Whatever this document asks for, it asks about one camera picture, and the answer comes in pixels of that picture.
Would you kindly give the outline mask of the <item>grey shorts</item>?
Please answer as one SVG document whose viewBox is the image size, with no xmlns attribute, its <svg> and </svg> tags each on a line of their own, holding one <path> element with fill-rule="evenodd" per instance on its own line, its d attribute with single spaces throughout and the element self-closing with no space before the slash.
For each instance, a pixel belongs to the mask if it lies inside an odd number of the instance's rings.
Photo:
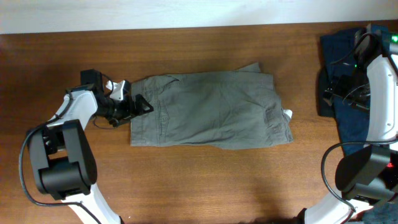
<svg viewBox="0 0 398 224">
<path fill-rule="evenodd" d="M 132 146 L 240 150 L 292 143 L 292 111 L 258 63 L 223 72 L 167 74 L 132 85 L 154 110 L 131 121 Z"/>
</svg>

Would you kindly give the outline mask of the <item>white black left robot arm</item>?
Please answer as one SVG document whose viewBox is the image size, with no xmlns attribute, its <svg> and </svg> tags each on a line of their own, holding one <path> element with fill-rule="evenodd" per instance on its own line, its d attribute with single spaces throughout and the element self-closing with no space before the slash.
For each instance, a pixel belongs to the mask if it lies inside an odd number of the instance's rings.
<svg viewBox="0 0 398 224">
<path fill-rule="evenodd" d="M 41 207 L 70 207 L 83 223 L 122 223 L 97 184 L 95 157 L 85 135 L 89 121 L 105 118 L 111 128 L 153 112 L 141 95 L 131 95 L 131 83 L 119 83 L 97 70 L 83 70 L 80 84 L 66 90 L 63 103 L 52 118 L 29 130 L 21 151 L 28 150 L 35 186 L 50 195 L 52 203 L 39 202 L 29 193 L 19 165 L 25 196 Z"/>
</svg>

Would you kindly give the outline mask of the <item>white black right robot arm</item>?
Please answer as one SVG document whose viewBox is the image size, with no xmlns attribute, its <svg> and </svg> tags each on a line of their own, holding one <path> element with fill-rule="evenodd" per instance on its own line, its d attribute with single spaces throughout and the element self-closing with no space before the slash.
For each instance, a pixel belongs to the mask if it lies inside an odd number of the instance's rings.
<svg viewBox="0 0 398 224">
<path fill-rule="evenodd" d="M 397 201 L 397 41 L 380 26 L 357 32 L 351 51 L 369 81 L 370 119 L 362 148 L 340 160 L 335 188 L 302 211 L 298 223 L 346 223 L 353 215 Z"/>
</svg>

